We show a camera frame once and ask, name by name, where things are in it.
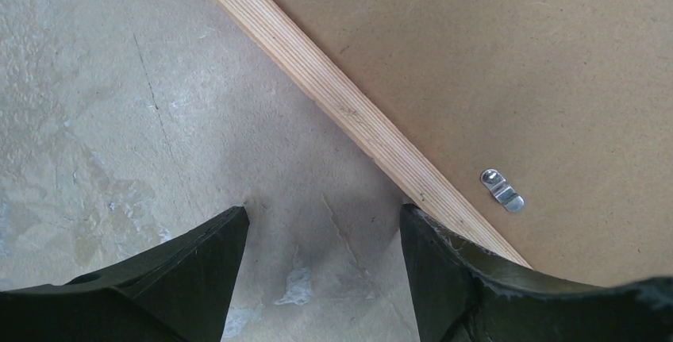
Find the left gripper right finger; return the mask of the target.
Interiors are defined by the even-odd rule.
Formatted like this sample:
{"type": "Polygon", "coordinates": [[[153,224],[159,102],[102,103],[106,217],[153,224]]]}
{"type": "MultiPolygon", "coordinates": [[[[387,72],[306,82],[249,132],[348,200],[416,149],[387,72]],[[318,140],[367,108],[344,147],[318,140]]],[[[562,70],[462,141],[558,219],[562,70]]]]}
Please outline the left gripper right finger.
{"type": "Polygon", "coordinates": [[[669,341],[672,280],[599,287],[511,262],[416,205],[399,229],[423,341],[669,341]]]}

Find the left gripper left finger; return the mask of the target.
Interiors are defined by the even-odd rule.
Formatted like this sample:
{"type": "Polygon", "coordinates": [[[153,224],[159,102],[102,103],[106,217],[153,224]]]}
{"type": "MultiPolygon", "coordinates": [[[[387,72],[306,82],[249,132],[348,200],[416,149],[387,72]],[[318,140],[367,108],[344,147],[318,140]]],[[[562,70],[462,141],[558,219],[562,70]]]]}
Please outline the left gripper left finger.
{"type": "Polygon", "coordinates": [[[63,285],[1,294],[4,341],[219,341],[249,219],[234,206],[63,285]]]}

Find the pink picture frame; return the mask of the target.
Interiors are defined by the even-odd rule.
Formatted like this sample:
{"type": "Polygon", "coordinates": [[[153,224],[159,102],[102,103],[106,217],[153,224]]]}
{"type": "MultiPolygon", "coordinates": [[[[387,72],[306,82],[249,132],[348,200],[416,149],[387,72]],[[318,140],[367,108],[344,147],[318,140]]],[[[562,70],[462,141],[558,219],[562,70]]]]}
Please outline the pink picture frame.
{"type": "Polygon", "coordinates": [[[528,262],[273,0],[215,0],[431,218],[518,265],[528,262]]]}

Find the brown cardboard backing board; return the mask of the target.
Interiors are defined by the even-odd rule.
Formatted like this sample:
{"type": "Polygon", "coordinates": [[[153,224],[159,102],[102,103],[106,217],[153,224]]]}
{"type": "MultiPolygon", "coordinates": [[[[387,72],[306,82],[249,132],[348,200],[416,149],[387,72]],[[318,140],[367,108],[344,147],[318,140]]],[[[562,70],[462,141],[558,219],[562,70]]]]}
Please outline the brown cardboard backing board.
{"type": "Polygon", "coordinates": [[[274,1],[531,266],[672,273],[672,0],[274,1]]]}

